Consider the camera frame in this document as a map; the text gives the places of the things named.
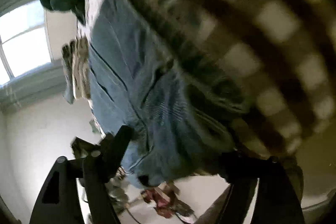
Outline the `floral bed blanket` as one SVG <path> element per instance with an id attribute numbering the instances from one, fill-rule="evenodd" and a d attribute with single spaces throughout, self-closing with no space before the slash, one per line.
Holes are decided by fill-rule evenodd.
<path id="1" fill-rule="evenodd" d="M 103 0 L 85 0 L 90 35 Z M 257 153 L 291 153 L 335 129 L 335 0 L 140 0 L 190 41 L 197 64 L 245 95 L 239 127 Z"/>

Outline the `blue denim jeans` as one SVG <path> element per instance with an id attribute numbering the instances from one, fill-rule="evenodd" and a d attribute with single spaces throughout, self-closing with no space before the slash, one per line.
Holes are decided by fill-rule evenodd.
<path id="1" fill-rule="evenodd" d="M 131 184 L 226 174 L 240 90 L 144 0 L 102 2 L 89 63 L 93 112 L 102 129 L 134 129 L 121 163 Z"/>

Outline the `stack of folded pants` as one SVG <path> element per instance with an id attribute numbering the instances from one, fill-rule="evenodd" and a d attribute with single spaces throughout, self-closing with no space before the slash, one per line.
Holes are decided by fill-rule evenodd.
<path id="1" fill-rule="evenodd" d="M 75 100 L 90 100 L 88 40 L 85 36 L 71 40 L 62 46 L 62 65 L 66 78 L 64 99 L 73 104 Z"/>

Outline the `window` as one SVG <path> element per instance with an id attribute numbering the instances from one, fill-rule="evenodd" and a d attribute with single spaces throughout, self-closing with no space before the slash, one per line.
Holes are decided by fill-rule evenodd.
<path id="1" fill-rule="evenodd" d="M 1 15 L 1 85 L 51 61 L 39 0 Z"/>

